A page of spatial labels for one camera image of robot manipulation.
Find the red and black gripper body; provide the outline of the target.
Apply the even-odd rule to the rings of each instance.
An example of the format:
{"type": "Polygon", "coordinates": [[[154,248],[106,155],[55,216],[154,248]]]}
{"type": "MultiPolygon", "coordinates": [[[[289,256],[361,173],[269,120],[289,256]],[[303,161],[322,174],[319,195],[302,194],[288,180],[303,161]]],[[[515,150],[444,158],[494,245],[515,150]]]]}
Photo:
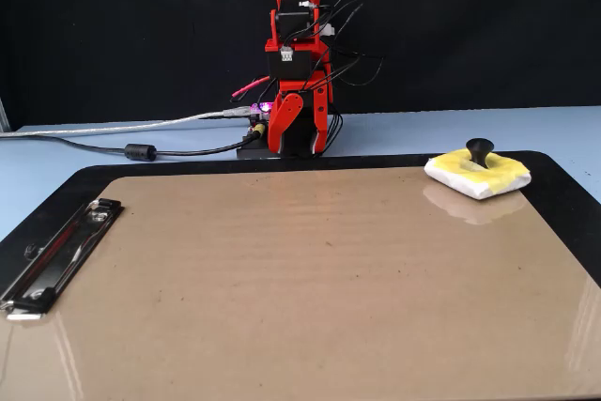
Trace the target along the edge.
{"type": "Polygon", "coordinates": [[[327,94],[333,104],[331,47],[322,39],[301,39],[284,45],[269,38],[265,45],[269,81],[267,95],[275,86],[276,93],[301,91],[327,94]]]}

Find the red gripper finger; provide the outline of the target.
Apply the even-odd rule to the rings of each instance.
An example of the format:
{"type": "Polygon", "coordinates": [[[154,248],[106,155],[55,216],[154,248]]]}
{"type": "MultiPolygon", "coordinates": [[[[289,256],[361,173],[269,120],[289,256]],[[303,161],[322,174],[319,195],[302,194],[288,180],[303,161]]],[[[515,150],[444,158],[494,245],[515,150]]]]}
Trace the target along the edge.
{"type": "Polygon", "coordinates": [[[328,136],[328,90],[325,87],[315,87],[313,94],[314,123],[316,135],[312,144],[312,153],[320,154],[324,151],[328,136]]]}
{"type": "Polygon", "coordinates": [[[296,92],[279,96],[273,104],[268,128],[268,147],[280,155],[299,155],[303,139],[300,114],[303,98],[296,92]]]}

